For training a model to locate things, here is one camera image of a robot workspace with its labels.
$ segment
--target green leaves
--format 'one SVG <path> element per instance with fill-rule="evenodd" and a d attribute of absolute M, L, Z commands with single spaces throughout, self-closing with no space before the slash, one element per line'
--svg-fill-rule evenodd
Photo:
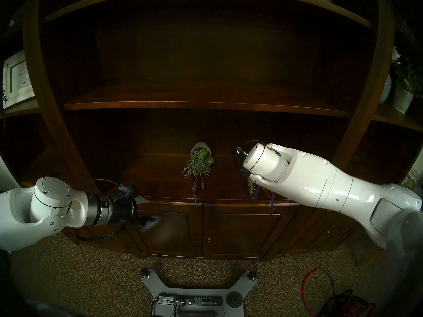
<path fill-rule="evenodd" d="M 247 180 L 247 186 L 248 186 L 249 193 L 251 195 L 253 195 L 254 194 L 254 191 L 255 191 L 255 184 L 254 184 L 254 182 L 251 179 L 248 179 Z"/>
<path fill-rule="evenodd" d="M 423 66 L 418 64 L 413 66 L 410 59 L 405 59 L 405 63 L 397 64 L 397 85 L 410 93 L 419 93 L 423 82 Z"/>
<path fill-rule="evenodd" d="M 194 150 L 188 165 L 183 170 L 185 178 L 188 178 L 191 174 L 202 177 L 209 176 L 212 172 L 211 165 L 213 162 L 214 159 L 206 148 L 200 147 Z"/>

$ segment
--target white flower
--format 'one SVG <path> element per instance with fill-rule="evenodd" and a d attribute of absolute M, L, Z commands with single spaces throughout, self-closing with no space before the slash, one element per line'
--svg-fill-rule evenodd
<path fill-rule="evenodd" d="M 397 61 L 399 57 L 400 55 L 398 54 L 396 47 L 394 47 L 392 50 L 391 62 L 400 64 L 400 62 Z"/>

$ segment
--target white frame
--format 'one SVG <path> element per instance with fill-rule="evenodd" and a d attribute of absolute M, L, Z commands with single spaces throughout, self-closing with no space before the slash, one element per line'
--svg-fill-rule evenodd
<path fill-rule="evenodd" d="M 15 105 L 16 103 L 25 101 L 29 98 L 34 97 L 34 91 L 32 89 L 31 80 L 29 80 L 29 84 L 20 88 L 13 93 L 10 92 L 11 90 L 11 72 L 12 68 L 20 63 L 25 63 L 25 53 L 24 50 L 19 51 L 18 53 L 12 55 L 8 58 L 3 65 L 3 90 L 5 91 L 5 95 L 7 98 L 7 102 L 3 103 L 3 108 L 9 108 L 10 106 Z"/>

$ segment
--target wooden cabinet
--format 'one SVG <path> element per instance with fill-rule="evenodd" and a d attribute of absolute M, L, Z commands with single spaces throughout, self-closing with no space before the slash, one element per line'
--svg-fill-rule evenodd
<path fill-rule="evenodd" d="M 285 229 L 298 204 L 205 204 L 205 258 L 264 257 Z"/>
<path fill-rule="evenodd" d="M 39 107 L 0 109 L 0 153 L 20 184 L 55 176 L 82 189 L 103 178 L 130 182 L 150 200 L 186 201 L 193 184 L 181 170 L 204 141 L 214 164 L 198 198 L 232 203 L 150 202 L 138 213 L 161 216 L 156 227 L 91 245 L 140 257 L 253 259 L 333 249 L 354 221 L 251 205 L 231 150 L 258 138 L 396 183 L 422 147 L 422 106 L 405 115 L 378 106 L 394 46 L 387 0 L 31 0 L 21 25 L 3 34 L 0 50 L 3 61 L 24 49 Z M 392 147 L 402 153 L 394 168 Z M 99 186 L 85 190 L 108 192 Z M 64 233 L 77 242 L 74 231 Z"/>
<path fill-rule="evenodd" d="M 203 256 L 202 204 L 179 202 L 150 202 L 138 205 L 138 216 L 161 217 L 147 232 L 129 234 L 144 254 L 174 257 Z"/>
<path fill-rule="evenodd" d="M 336 248 L 357 227 L 336 211 L 301 206 L 269 251 L 270 256 Z"/>

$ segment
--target gray metal plate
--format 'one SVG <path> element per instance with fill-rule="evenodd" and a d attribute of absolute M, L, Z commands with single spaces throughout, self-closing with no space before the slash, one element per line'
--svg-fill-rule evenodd
<path fill-rule="evenodd" d="M 163 284 L 160 278 L 157 276 L 156 272 L 152 269 L 149 269 L 149 277 L 141 278 L 144 285 L 150 291 L 153 298 L 157 298 L 160 293 L 170 293 L 175 295 L 187 295 L 187 296 L 221 296 L 223 298 L 223 306 L 191 306 L 188 304 L 183 304 L 183 312 L 217 312 L 217 317 L 244 317 L 244 304 L 238 308 L 231 308 L 226 303 L 226 296 L 230 292 L 238 292 L 242 295 L 242 299 L 245 298 L 247 293 L 251 291 L 254 285 L 257 282 L 257 279 L 250 281 L 247 277 L 249 271 L 246 271 L 238 282 L 235 283 L 230 289 L 217 289 L 217 290 L 204 290 L 204 289 L 177 289 L 173 287 L 167 287 Z M 159 315 L 162 317 L 171 317 L 173 316 L 174 306 L 166 304 L 154 304 L 153 316 Z"/>

